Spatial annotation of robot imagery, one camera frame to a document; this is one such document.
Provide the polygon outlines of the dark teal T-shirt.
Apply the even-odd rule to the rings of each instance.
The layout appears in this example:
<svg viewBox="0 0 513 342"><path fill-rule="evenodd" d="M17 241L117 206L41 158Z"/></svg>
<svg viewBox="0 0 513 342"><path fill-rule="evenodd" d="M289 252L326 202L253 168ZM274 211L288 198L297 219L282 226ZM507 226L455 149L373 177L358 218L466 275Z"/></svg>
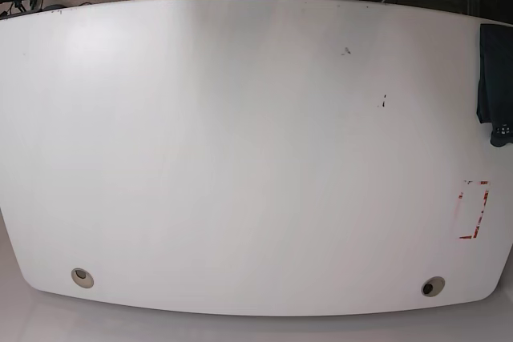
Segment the dark teal T-shirt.
<svg viewBox="0 0 513 342"><path fill-rule="evenodd" d="M482 24L479 31L477 111L492 126L491 145L512 143L512 28Z"/></svg>

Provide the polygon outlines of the left table grommet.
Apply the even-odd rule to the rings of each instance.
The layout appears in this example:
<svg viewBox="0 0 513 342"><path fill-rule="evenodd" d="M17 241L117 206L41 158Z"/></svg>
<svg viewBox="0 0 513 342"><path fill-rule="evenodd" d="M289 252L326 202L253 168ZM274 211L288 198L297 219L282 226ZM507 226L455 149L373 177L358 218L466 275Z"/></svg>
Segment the left table grommet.
<svg viewBox="0 0 513 342"><path fill-rule="evenodd" d="M71 271L71 278L81 288L89 289L94 286L92 275L82 268L74 268Z"/></svg>

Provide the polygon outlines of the table grommet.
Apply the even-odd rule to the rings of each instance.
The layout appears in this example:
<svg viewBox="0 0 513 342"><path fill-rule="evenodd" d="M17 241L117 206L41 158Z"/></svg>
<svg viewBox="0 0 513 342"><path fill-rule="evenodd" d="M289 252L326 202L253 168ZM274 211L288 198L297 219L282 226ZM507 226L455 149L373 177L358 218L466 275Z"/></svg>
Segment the table grommet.
<svg viewBox="0 0 513 342"><path fill-rule="evenodd" d="M435 297L442 292L446 281L441 276L429 278L421 287L421 293L425 297Z"/></svg>
<svg viewBox="0 0 513 342"><path fill-rule="evenodd" d="M92 275L82 268L74 268L71 271L71 278L81 288L89 289L94 286Z"/></svg>

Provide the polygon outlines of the right table grommet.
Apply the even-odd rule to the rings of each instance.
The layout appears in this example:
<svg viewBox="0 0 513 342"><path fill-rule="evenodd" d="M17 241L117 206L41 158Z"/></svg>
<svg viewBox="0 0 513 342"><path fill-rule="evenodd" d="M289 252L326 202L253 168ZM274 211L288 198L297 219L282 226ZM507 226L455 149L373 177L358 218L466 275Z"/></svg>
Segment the right table grommet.
<svg viewBox="0 0 513 342"><path fill-rule="evenodd" d="M421 293L425 297L435 297L442 292L446 281L441 276L429 278L421 287Z"/></svg>

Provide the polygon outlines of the red tape rectangle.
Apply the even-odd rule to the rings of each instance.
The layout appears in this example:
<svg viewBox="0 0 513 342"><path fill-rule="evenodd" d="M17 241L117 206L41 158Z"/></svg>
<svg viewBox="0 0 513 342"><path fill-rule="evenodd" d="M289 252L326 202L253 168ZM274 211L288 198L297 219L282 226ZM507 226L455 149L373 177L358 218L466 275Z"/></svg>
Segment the red tape rectangle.
<svg viewBox="0 0 513 342"><path fill-rule="evenodd" d="M491 183L465 180L458 195L454 230L458 239L475 239L483 220Z"/></svg>

